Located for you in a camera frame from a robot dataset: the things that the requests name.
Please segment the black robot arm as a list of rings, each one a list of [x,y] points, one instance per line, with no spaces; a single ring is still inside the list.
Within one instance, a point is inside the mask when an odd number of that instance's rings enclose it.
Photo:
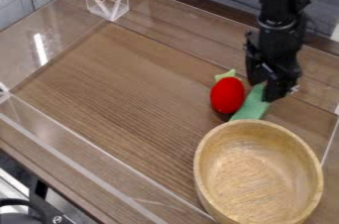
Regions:
[[[250,85],[264,83],[261,100],[290,93],[301,75],[297,52],[304,44],[309,0],[258,0],[258,31],[245,34],[245,67]]]

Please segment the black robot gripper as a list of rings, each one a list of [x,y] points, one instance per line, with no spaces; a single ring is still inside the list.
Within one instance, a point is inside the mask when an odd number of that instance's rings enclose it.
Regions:
[[[256,18],[258,32],[245,33],[245,66],[250,85],[265,81],[262,89],[264,102],[273,102],[293,92],[301,69],[296,54],[304,43],[305,17],[273,22]]]

